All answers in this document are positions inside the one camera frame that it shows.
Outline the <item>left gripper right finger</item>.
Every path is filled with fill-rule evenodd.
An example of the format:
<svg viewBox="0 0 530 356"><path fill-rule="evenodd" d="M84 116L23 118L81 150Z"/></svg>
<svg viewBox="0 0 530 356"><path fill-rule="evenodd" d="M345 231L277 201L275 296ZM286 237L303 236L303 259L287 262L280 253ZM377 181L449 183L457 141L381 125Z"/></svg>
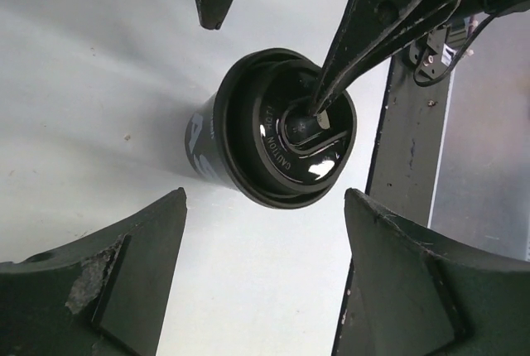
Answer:
<svg viewBox="0 0 530 356"><path fill-rule="evenodd" d="M352 252L335 355L526 355L529 265L448 238L363 192L344 195Z"/></svg>

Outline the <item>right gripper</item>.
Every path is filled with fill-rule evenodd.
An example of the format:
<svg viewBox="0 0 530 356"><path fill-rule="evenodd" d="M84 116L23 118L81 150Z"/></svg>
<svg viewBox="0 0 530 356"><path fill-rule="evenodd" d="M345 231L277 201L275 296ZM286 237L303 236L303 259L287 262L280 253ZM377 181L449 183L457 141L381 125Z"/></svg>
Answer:
<svg viewBox="0 0 530 356"><path fill-rule="evenodd" d="M309 113L327 109L360 75L415 40L412 77L444 79L494 19L528 9L529 0L349 0Z"/></svg>

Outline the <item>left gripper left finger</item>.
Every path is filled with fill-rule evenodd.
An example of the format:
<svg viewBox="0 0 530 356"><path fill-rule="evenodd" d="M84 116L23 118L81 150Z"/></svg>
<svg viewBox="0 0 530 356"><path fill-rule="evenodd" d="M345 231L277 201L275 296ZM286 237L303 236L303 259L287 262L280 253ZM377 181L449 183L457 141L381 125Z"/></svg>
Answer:
<svg viewBox="0 0 530 356"><path fill-rule="evenodd" d="M4 355L153 355L186 225L173 190L134 215L1 265Z"/></svg>

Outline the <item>black cup lid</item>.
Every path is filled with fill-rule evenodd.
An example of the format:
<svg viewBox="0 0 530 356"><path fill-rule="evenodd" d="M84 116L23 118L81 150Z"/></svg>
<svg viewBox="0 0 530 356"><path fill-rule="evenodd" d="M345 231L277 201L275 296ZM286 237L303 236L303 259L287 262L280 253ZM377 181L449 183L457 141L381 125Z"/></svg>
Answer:
<svg viewBox="0 0 530 356"><path fill-rule="evenodd" d="M239 59L223 78L213 109L215 145L229 186L273 209L299 209L334 186L353 150L357 115L340 96L307 113L320 68L291 50Z"/></svg>

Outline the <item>translucent grey coffee cup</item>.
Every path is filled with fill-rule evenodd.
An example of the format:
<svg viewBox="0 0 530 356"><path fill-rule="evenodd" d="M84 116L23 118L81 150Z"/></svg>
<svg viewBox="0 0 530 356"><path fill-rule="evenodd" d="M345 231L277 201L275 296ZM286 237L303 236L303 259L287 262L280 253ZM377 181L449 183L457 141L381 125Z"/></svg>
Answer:
<svg viewBox="0 0 530 356"><path fill-rule="evenodd" d="M185 153L202 180L236 190L216 128L219 115L215 112L215 100L216 95L213 95L191 116L185 130Z"/></svg>

